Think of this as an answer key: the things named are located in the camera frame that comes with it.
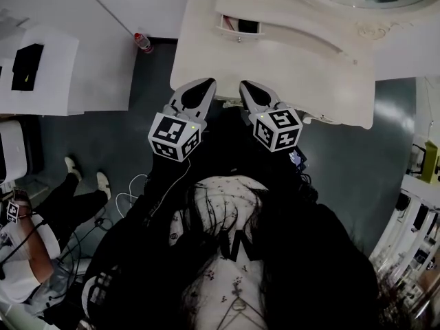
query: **black box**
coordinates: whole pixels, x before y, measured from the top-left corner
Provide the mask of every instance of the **black box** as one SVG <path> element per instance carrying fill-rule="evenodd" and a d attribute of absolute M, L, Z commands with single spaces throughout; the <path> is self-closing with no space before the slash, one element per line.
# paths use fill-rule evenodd
<path fill-rule="evenodd" d="M 44 45 L 32 44 L 16 52 L 14 78 L 12 79 L 13 91 L 33 91 L 36 72 L 39 69 L 41 54 Z"/>

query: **black long hair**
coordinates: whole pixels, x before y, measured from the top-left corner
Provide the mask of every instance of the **black long hair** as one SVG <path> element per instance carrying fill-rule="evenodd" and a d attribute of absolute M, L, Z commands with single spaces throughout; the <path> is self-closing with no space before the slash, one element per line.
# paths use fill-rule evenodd
<path fill-rule="evenodd" d="M 226 143 L 224 138 L 219 142 Z M 221 146 L 213 148 L 211 153 L 221 150 Z M 309 178 L 288 158 L 257 155 L 253 148 L 244 161 L 228 164 L 224 154 L 221 161 L 203 151 L 194 154 L 198 157 L 193 163 L 198 164 L 192 168 L 199 168 L 179 180 L 163 201 L 151 199 L 154 194 L 146 191 L 121 222 L 127 227 L 113 238 L 124 240 L 127 248 L 116 265 L 110 264 L 118 273 L 102 311 L 91 319 L 98 330 L 197 328 L 197 290 L 219 253 L 219 237 L 213 226 L 204 228 L 194 196 L 197 182 L 214 173 L 246 175 L 268 188 L 253 190 L 258 204 L 248 221 L 263 263 L 261 309 L 268 329 L 411 329 L 403 302 L 382 291 L 368 258 L 354 246 L 335 214 L 316 203 Z M 179 169 L 164 161 L 155 178 L 158 191 L 158 186 L 169 187 L 186 169 L 175 172 Z M 168 176 L 168 183 L 157 179 Z M 160 202 L 159 208 L 149 200 Z M 185 216 L 185 233 L 170 246 L 176 211 Z"/>

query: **person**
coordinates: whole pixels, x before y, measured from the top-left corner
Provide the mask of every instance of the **person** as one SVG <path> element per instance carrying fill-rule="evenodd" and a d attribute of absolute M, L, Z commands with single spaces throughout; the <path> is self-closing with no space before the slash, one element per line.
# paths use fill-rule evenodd
<path fill-rule="evenodd" d="M 7 223 L 0 230 L 0 302 L 25 302 L 54 272 L 51 260 L 60 256 L 74 230 L 92 218 L 111 197 L 109 180 L 97 173 L 96 192 L 74 197 L 82 180 L 72 158 L 66 157 L 65 181 L 33 210 L 26 199 L 19 204 L 18 223 Z M 27 242 L 15 253 L 24 238 Z"/>
<path fill-rule="evenodd" d="M 255 141 L 237 108 L 208 128 L 184 163 L 154 156 L 93 256 L 78 329 L 412 329 L 286 152 Z"/>

